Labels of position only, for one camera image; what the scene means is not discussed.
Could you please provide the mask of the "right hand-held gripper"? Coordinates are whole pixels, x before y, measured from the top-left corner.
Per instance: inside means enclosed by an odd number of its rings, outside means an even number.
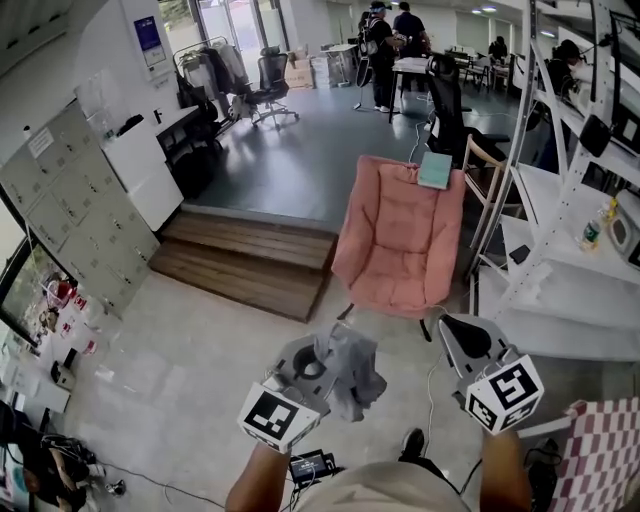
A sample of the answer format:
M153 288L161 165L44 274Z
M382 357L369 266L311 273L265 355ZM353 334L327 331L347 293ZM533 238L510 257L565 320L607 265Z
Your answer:
M531 416L544 386L530 356L499 326L468 314L437 321L447 360L458 377L454 397L488 433L501 433Z

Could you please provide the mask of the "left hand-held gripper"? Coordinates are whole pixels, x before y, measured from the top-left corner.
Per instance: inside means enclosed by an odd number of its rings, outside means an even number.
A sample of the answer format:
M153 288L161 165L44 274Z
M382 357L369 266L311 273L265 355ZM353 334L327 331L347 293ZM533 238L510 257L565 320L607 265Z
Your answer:
M286 454L324 417L343 419L337 357L344 346L343 333L309 334L285 344L252 384L237 419L241 429Z

